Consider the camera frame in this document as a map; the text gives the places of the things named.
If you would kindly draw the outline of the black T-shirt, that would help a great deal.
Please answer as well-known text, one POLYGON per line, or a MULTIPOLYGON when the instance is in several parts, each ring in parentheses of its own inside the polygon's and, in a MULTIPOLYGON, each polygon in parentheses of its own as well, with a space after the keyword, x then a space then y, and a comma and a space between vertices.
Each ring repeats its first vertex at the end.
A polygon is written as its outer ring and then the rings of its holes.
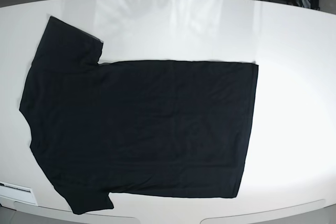
POLYGON ((258 66, 99 63, 103 42, 51 17, 19 110, 37 164, 72 212, 110 193, 235 198, 253 124, 258 66))

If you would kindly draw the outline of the white label sticker on table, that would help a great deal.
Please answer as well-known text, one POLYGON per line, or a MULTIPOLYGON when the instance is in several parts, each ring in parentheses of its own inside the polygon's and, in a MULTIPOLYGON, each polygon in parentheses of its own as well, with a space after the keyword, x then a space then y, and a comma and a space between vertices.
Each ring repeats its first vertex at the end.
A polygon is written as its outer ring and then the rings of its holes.
POLYGON ((0 195, 15 202, 38 206, 33 190, 28 187, 1 182, 0 195))

